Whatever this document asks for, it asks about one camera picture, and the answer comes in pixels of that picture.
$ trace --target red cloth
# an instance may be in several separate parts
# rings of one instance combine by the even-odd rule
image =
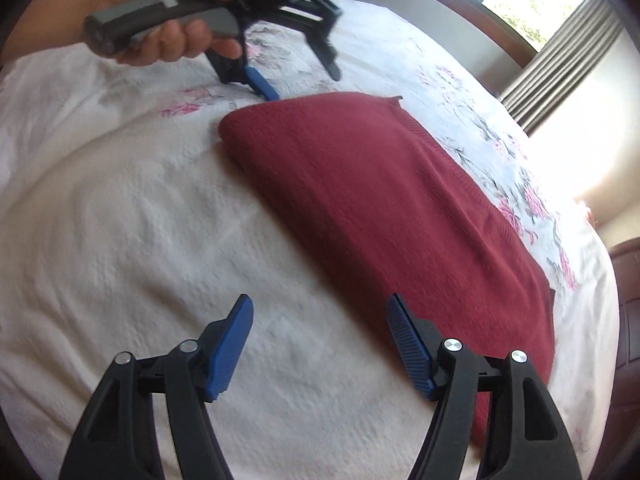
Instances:
[[[443,336],[504,357],[523,349],[547,382],[552,291],[513,228],[398,98],[331,93],[243,108],[228,152],[350,304],[388,332],[398,292]],[[481,441],[488,403],[476,404]]]

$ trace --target bed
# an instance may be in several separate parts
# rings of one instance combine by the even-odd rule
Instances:
[[[252,63],[283,98],[401,95],[507,218],[556,292],[549,390],[586,478],[618,346],[604,245],[536,171],[504,107],[448,53],[387,9],[338,4],[340,82],[300,35],[275,25],[252,30]],[[217,138],[222,117],[257,102],[247,88],[217,83],[204,56],[131,70],[74,46],[2,72],[0,405],[44,480],[57,478],[117,352],[162,354],[225,317],[241,292],[257,306],[252,336],[229,392],[209,409],[235,477],[408,475],[433,407],[380,354]],[[173,480],[166,413],[156,408]],[[478,459],[471,447],[463,479],[474,478]]]

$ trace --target wall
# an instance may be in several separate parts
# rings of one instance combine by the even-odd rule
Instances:
[[[600,227],[598,234],[607,249],[632,238],[640,237],[640,201],[635,202],[613,220]]]
[[[531,137],[542,171],[601,225],[640,200],[639,103],[640,53],[624,31]]]
[[[521,71],[489,37],[436,0],[359,0],[387,7],[444,47],[493,94]]]

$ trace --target white label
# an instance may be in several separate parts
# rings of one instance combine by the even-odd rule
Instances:
[[[160,0],[160,1],[167,9],[178,6],[178,0]]]

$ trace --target sunlight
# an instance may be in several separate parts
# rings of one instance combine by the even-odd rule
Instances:
[[[615,110],[606,91],[594,92],[596,109]],[[587,102],[583,110],[589,109]],[[609,173],[625,130],[618,114],[555,114],[531,137],[530,158],[549,183],[576,198]]]

